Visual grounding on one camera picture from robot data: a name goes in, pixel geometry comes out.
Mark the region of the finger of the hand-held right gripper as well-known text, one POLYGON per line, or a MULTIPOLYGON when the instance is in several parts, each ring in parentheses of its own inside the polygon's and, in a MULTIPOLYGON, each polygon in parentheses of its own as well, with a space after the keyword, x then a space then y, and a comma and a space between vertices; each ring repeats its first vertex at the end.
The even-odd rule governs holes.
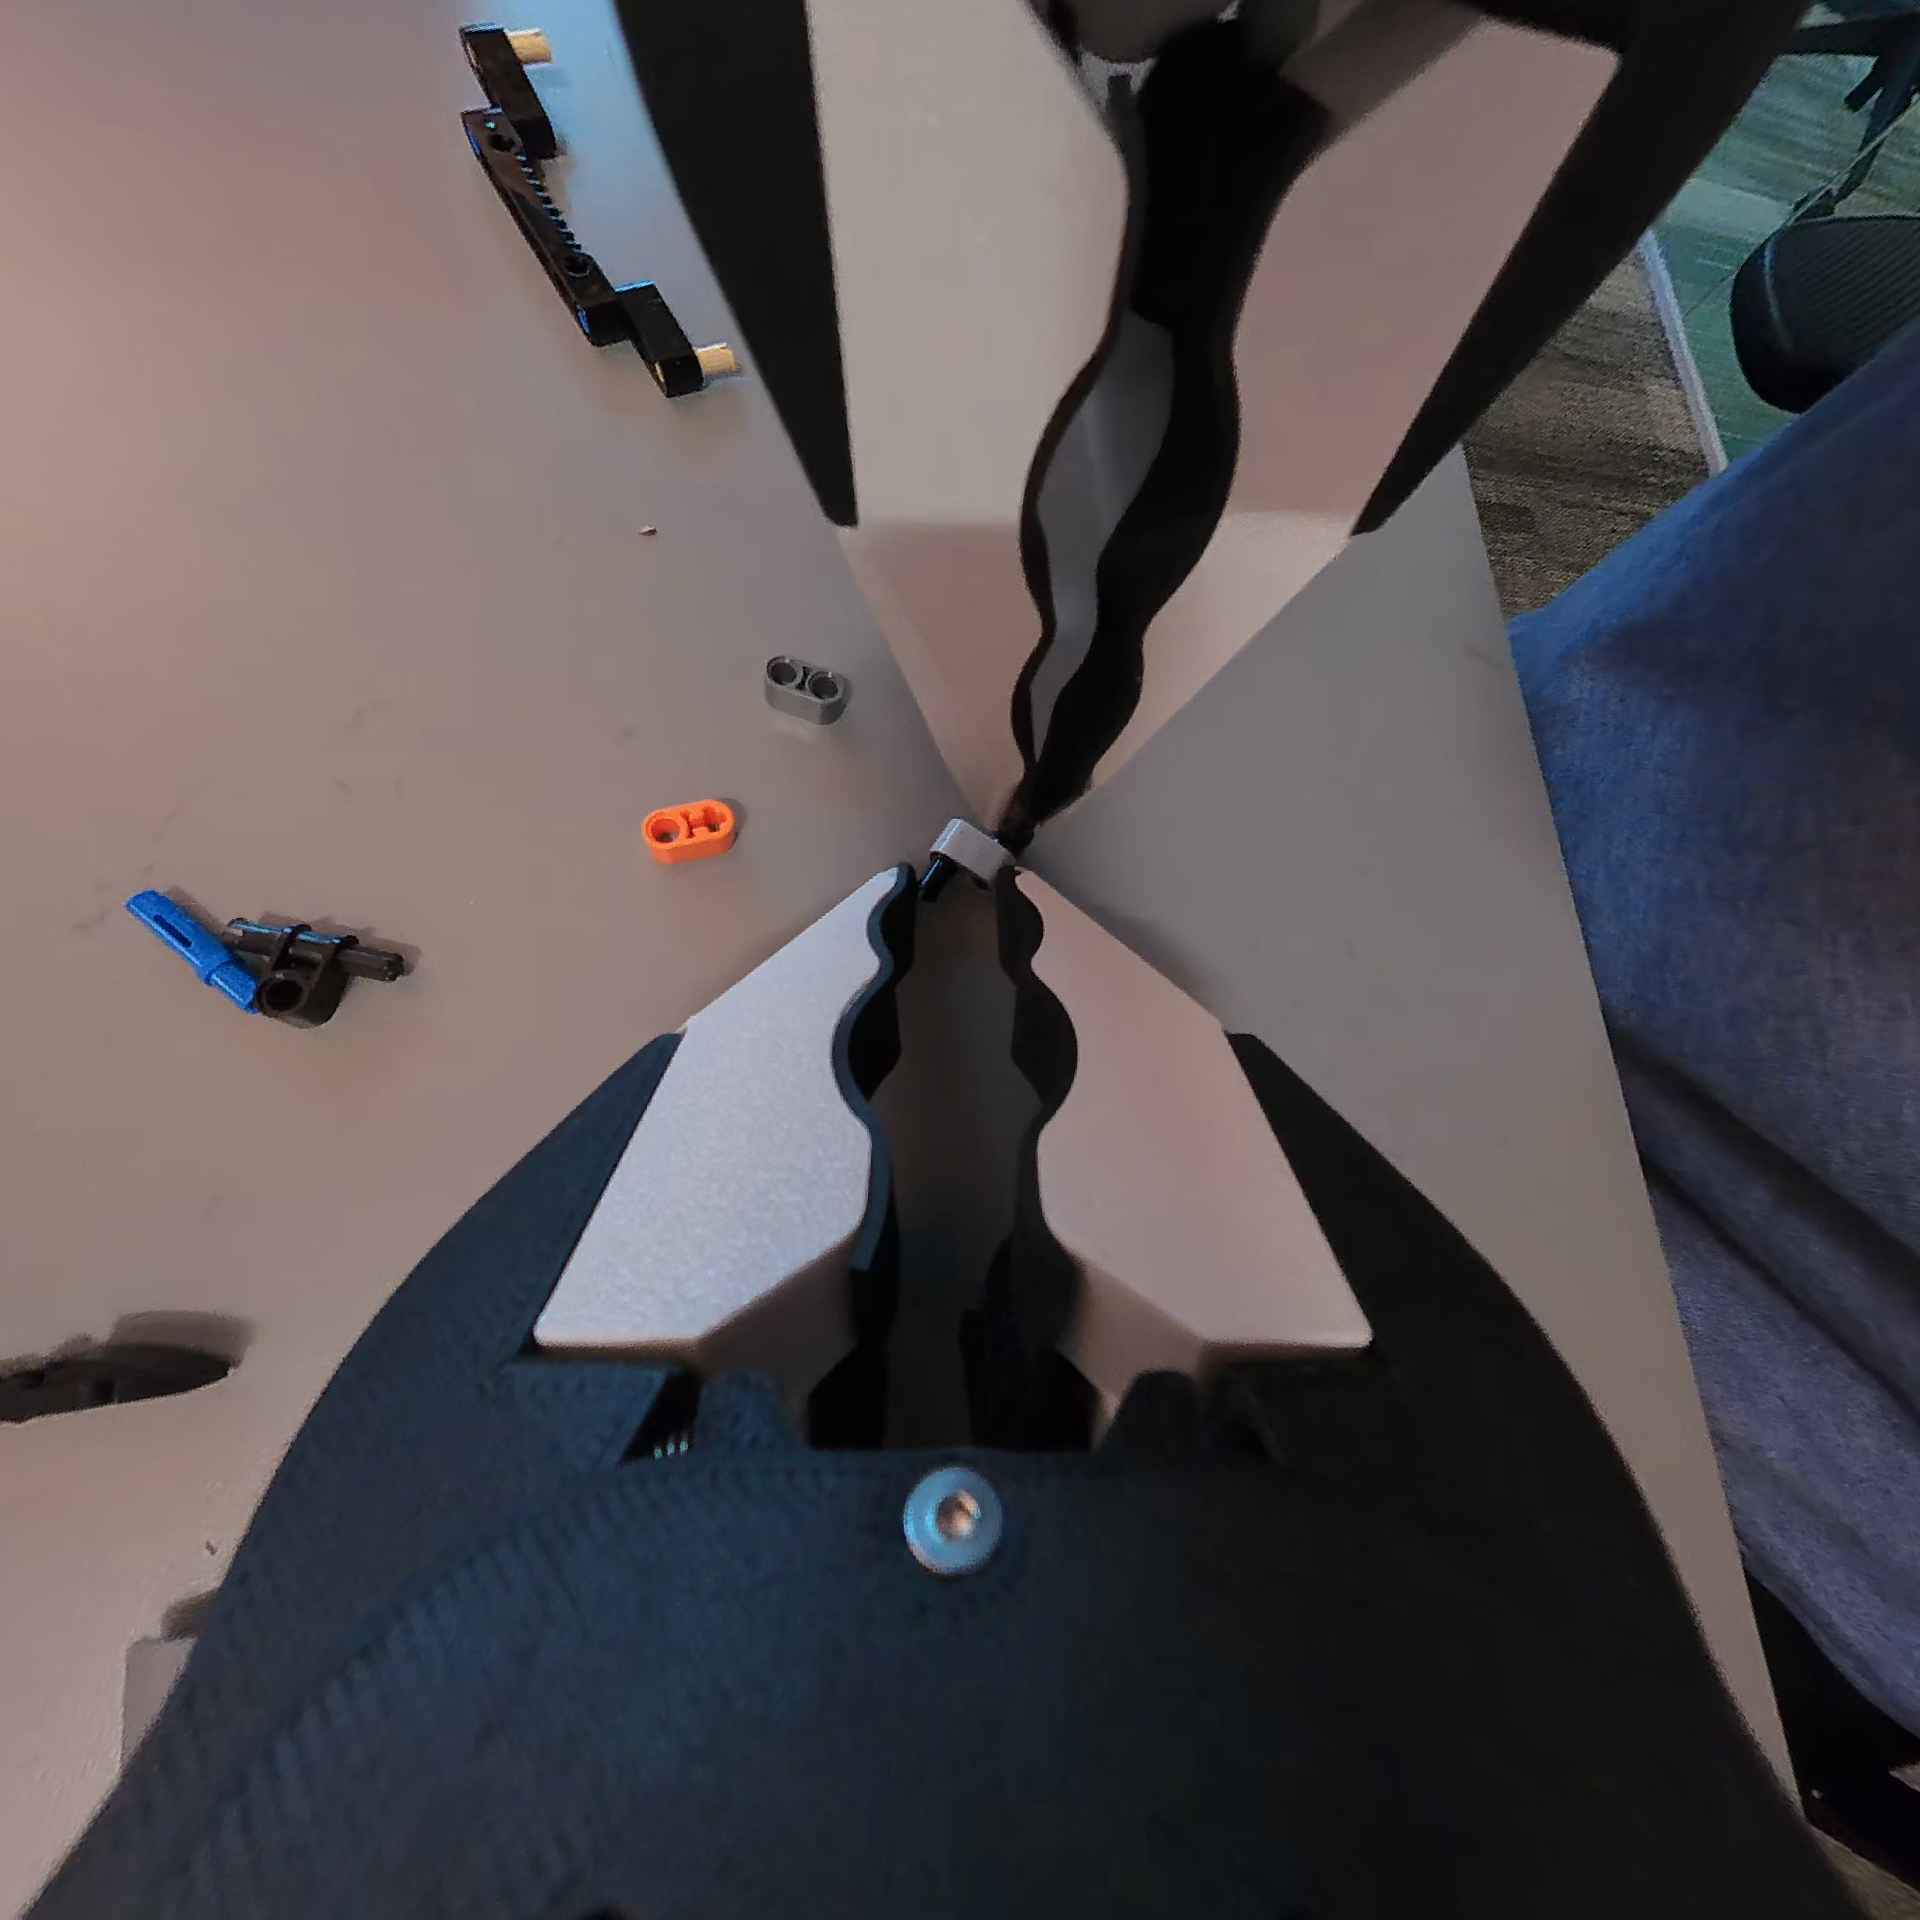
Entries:
POLYGON ((1620 69, 1546 21, 1077 29, 1130 208, 1040 491, 1022 841, 1349 546, 1620 69))
POLYGON ((1130 184, 1029 2, 808 2, 849 397, 838 534, 976 819, 1022 778, 1018 676, 1043 639, 1022 511, 1109 333, 1130 184))

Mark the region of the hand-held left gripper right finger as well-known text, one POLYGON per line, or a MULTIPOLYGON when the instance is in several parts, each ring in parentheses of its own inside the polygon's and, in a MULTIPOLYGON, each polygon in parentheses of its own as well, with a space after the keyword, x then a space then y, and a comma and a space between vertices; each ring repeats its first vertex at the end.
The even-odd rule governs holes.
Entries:
POLYGON ((998 932, 1040 1106, 1012 1231, 1022 1338, 1104 1426, 1149 1375, 1363 1352, 1366 1310, 1214 1012, 1040 877, 998 881, 998 932))

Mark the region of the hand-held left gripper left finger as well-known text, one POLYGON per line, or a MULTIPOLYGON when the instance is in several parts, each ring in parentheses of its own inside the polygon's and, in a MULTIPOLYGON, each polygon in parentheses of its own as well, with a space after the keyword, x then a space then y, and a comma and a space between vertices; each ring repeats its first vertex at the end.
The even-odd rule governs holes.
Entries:
POLYGON ((916 874, 864 881, 672 1038, 532 1347, 757 1371, 794 1412, 886 1322, 898 1062, 916 874))

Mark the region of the black lego rack assembly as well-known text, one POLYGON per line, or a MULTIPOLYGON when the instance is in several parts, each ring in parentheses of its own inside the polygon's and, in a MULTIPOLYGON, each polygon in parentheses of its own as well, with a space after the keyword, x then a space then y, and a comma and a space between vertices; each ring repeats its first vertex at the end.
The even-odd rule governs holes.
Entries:
POLYGON ((657 284, 613 284, 551 198, 542 167, 562 155, 562 136, 530 79, 532 66, 553 59, 544 30, 471 21, 459 42, 486 95, 461 112, 467 152, 589 346, 633 346, 670 399, 736 378, 734 346, 692 343, 657 284))

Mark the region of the blue black lego axle assembly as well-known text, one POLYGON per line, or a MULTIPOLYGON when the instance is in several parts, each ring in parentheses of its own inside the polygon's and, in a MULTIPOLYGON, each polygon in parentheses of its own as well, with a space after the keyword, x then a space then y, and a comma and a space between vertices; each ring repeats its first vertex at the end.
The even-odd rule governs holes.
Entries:
POLYGON ((198 985, 228 1008, 288 1027, 329 1025, 357 981, 392 985, 413 963, 391 948, 372 948, 349 932, 322 932, 311 922, 210 926, 160 891, 137 891, 123 912, 198 985))

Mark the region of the black mesh office chair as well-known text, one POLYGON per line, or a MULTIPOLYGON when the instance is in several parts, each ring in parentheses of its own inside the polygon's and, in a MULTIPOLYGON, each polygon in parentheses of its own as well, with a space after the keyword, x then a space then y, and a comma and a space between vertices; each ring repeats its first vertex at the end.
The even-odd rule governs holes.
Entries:
POLYGON ((1731 283, 1746 387, 1799 416, 1916 318, 1916 213, 1790 221, 1731 283))

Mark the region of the person's blue sweater torso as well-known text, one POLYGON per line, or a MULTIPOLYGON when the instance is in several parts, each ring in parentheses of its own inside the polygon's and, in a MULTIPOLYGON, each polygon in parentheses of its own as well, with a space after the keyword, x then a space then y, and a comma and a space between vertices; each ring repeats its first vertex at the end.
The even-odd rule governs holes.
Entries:
POLYGON ((1916 1732, 1916 327, 1509 644, 1739 1558, 1916 1732))

